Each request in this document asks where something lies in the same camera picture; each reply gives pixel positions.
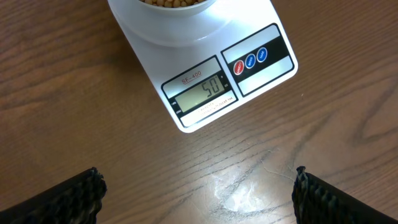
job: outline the red button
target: red button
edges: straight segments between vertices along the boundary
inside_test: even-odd
[[[244,69],[244,62],[242,60],[238,60],[237,62],[235,62],[235,65],[234,65],[235,75],[242,74],[243,69]]]

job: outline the white bowl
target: white bowl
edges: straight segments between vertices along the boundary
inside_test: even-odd
[[[225,5],[232,4],[232,6],[238,7],[241,0],[207,1],[214,4],[210,3],[211,7],[202,8],[202,10],[206,10],[196,15],[189,10],[189,7],[183,8],[186,10],[184,15],[192,15],[186,17],[174,16],[175,12],[181,13],[179,11],[181,8],[170,9],[176,10],[171,11],[173,16],[165,16],[159,13],[163,12],[161,11],[162,7],[153,6],[156,7],[153,10],[148,7],[151,5],[145,6],[145,3],[139,0],[109,0],[108,2],[128,39],[134,38],[136,35],[157,45],[186,47],[198,43],[226,26],[234,17],[234,13],[231,13]]]
[[[195,5],[187,6],[187,7],[178,7],[178,8],[167,8],[167,7],[153,6],[150,4],[146,4],[140,0],[132,0],[132,1],[136,1],[139,4],[143,4],[146,7],[148,7],[148,9],[150,9],[156,13],[159,13],[159,14],[163,14],[166,16],[187,17],[187,16],[196,15],[199,12],[204,11],[205,9],[210,7],[216,0],[206,0],[199,4],[195,4]]]

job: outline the scale display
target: scale display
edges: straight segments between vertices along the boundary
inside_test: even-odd
[[[216,56],[165,82],[162,90],[185,127],[238,100]]]
[[[224,87],[217,75],[211,77],[208,81],[204,81],[201,85],[197,85],[185,93],[175,98],[182,112],[200,105],[202,102],[216,98],[224,93]]]

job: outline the scale platform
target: scale platform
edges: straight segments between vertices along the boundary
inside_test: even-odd
[[[191,133],[294,76],[297,59],[270,0],[217,0],[190,17],[138,0],[109,5],[178,128]]]

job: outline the button panel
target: button panel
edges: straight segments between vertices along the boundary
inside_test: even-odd
[[[271,24],[221,51],[242,96],[248,96],[294,69],[277,24]]]

